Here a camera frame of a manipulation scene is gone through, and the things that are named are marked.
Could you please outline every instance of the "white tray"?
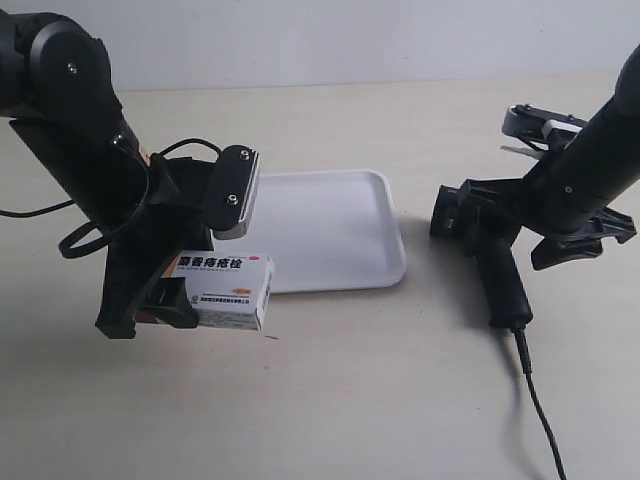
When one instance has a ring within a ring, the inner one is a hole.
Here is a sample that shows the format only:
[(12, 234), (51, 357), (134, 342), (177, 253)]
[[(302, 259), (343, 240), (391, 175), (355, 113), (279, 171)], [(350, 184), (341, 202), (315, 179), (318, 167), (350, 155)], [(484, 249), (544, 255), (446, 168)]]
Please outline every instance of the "white tray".
[(248, 233), (220, 248), (275, 262), (274, 293), (388, 287), (405, 275), (387, 180), (369, 170), (260, 177)]

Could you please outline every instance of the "white table surface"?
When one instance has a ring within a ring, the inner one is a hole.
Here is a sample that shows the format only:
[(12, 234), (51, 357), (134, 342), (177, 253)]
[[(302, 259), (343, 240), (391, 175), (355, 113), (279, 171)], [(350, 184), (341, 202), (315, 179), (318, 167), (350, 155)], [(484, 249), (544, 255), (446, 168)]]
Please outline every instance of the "white table surface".
[[(127, 93), (152, 150), (188, 136), (258, 149), (266, 172), (386, 175), (408, 272), (396, 288), (274, 298), (261, 333), (94, 328), (104, 254), (67, 261), (76, 209), (1, 219), (2, 479), (553, 479), (510, 338), (487, 326), (470, 262), (427, 221), (441, 183), (520, 176), (506, 107), (588, 117), (612, 77)], [(64, 192), (8, 126), (0, 207)], [(206, 150), (194, 149), (202, 158)], [(615, 203), (640, 218), (640, 186)], [(571, 479), (637, 478), (640, 241), (533, 272), (534, 378)]]

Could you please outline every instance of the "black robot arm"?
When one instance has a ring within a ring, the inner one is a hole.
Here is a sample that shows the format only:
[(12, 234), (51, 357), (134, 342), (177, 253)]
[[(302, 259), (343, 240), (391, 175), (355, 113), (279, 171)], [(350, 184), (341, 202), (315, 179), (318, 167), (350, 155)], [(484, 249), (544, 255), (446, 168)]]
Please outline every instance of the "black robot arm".
[(540, 150), (533, 168), (522, 178), (440, 188), (430, 233), (463, 240), (476, 258), (492, 325), (519, 327), (532, 318), (510, 250), (522, 227), (543, 236), (531, 253), (536, 270), (597, 257), (602, 238), (624, 243), (636, 234), (632, 218), (608, 205), (640, 178), (639, 81), (640, 47), (613, 97), (588, 122), (528, 104), (510, 107), (502, 131)]
[[(213, 249), (212, 231), (244, 234), (258, 154), (234, 145), (215, 163), (148, 155), (122, 115), (102, 41), (53, 13), (0, 10), (0, 116), (89, 219), (60, 242), (62, 255), (108, 248), (96, 326), (133, 338), (146, 310), (196, 327), (184, 281), (162, 274), (182, 249)], [(99, 238), (82, 243), (93, 230)]]

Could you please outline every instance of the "screw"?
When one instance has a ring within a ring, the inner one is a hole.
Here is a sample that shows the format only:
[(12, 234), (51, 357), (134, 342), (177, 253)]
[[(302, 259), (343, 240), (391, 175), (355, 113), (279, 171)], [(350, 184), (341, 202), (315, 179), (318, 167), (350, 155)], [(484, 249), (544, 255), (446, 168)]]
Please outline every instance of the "screw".
[(121, 141), (123, 141), (123, 140), (124, 140), (124, 135), (122, 135), (121, 133), (118, 133), (115, 137), (113, 137), (113, 138), (111, 139), (111, 144), (112, 144), (114, 147), (117, 147), (117, 146), (118, 146), (118, 144), (119, 144)]

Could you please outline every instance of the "white wall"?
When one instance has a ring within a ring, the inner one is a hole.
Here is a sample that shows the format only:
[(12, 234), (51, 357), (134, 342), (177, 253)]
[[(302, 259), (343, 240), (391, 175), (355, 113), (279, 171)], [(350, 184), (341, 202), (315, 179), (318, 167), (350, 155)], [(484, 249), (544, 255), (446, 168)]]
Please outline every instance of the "white wall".
[(637, 0), (5, 0), (64, 13), (120, 89), (609, 73), (640, 43)]

